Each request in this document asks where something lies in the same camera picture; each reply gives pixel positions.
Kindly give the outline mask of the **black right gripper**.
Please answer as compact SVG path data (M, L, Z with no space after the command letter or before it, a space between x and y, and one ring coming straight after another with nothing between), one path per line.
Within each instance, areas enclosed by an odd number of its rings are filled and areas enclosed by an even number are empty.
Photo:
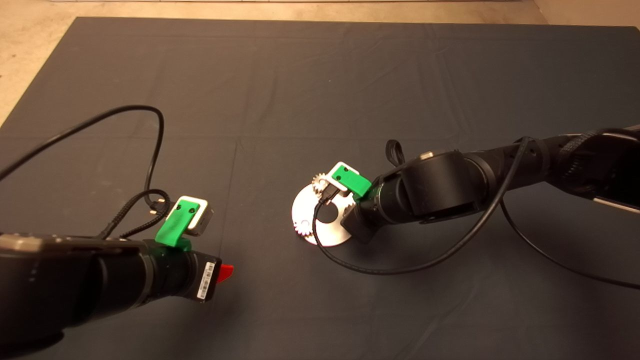
M372 187L341 219L341 226L355 240L369 243L385 226L396 223L396 183L382 182Z

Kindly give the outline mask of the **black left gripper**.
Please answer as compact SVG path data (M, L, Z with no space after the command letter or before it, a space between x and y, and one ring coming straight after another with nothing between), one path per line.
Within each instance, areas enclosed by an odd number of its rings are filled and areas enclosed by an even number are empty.
M217 283L230 278L234 266L214 255L173 247L150 250L152 277L147 301L182 297L194 302L213 299Z

